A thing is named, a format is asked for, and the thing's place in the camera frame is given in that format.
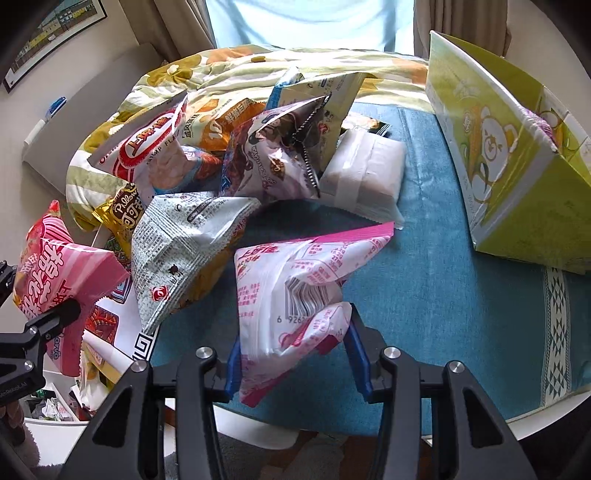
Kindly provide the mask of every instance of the metal bolt head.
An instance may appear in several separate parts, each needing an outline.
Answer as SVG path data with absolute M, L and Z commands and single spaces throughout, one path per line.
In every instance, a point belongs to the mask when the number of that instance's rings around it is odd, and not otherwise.
M 449 370 L 451 370 L 455 374 L 461 374 L 465 369 L 466 367 L 464 367 L 464 364 L 462 362 L 458 362 L 457 360 L 449 362 Z
M 145 360 L 136 360 L 131 364 L 131 371 L 139 374 L 148 368 L 148 362 Z
M 388 358 L 394 359 L 394 358 L 398 358 L 401 355 L 401 352 L 395 346 L 387 346 L 384 349 L 384 355 L 387 356 Z
M 195 352 L 195 356 L 198 358 L 209 358 L 213 355 L 213 350 L 208 347 L 208 346 L 202 346 L 200 348 L 197 349 L 197 351 Z

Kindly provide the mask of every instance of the beige curtain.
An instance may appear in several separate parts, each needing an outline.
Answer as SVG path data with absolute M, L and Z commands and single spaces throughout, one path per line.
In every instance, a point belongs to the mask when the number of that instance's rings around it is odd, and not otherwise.
M 414 0 L 414 54 L 424 59 L 431 30 L 504 55 L 511 41 L 507 0 Z
M 168 61 L 214 48 L 205 0 L 119 0 L 135 38 Z

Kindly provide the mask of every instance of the barcode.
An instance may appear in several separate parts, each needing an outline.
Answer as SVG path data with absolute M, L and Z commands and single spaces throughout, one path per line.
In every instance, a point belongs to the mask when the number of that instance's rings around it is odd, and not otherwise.
M 307 320 L 329 303 L 325 285 L 308 285 L 297 278 L 285 282 L 285 313 L 290 322 Z

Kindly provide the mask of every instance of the gray snack bag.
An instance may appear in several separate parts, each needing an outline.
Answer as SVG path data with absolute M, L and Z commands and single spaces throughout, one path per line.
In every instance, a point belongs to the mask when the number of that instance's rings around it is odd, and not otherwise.
M 131 271 L 142 331 L 152 335 L 191 282 L 261 203 L 213 192 L 154 197 L 131 241 Z

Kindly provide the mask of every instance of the red logo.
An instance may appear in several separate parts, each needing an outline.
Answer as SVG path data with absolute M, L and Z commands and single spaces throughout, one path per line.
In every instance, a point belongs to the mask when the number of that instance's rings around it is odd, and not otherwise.
M 168 288 L 166 285 L 152 288 L 152 300 L 162 301 L 168 298 Z

